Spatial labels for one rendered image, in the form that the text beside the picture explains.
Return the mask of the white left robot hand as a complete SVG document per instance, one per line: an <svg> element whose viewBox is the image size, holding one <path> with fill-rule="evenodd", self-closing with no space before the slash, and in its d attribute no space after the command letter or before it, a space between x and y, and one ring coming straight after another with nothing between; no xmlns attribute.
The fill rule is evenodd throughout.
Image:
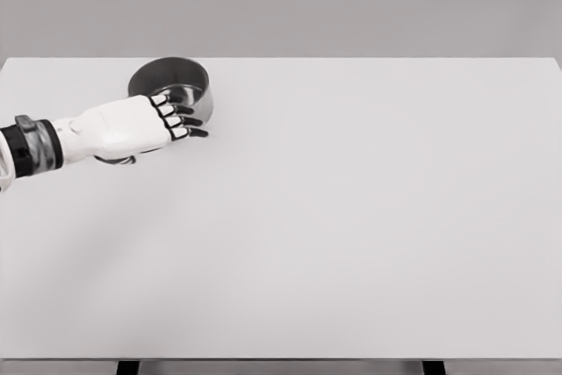
<svg viewBox="0 0 562 375"><path fill-rule="evenodd" d="M171 89L152 96L133 96L83 112L70 125L84 157L105 162L164 148L186 138L205 138L204 122Z"/></svg>

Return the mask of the grey metal pot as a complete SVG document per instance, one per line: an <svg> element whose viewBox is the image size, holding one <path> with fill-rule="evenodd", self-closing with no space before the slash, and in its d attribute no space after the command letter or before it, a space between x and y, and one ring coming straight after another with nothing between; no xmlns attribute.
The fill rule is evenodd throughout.
<svg viewBox="0 0 562 375"><path fill-rule="evenodd" d="M142 65L127 86L129 97L160 94L170 90L180 104L194 111L193 117L205 124L213 115L210 78L197 61L182 57L163 57Z"/></svg>

